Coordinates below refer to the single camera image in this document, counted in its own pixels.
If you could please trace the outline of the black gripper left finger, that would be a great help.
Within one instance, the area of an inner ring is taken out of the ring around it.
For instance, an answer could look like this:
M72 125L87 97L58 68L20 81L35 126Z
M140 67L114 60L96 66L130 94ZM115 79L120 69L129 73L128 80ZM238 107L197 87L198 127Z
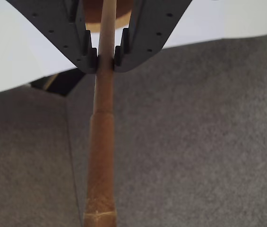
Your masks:
M97 70L97 49L86 29L82 0L9 0L68 60L85 74Z

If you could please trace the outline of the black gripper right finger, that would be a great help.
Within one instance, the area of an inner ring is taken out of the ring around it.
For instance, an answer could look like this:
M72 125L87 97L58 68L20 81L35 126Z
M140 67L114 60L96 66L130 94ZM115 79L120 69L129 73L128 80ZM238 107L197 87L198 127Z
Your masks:
M190 0L135 0L129 27L115 47L114 71L128 72L161 51Z

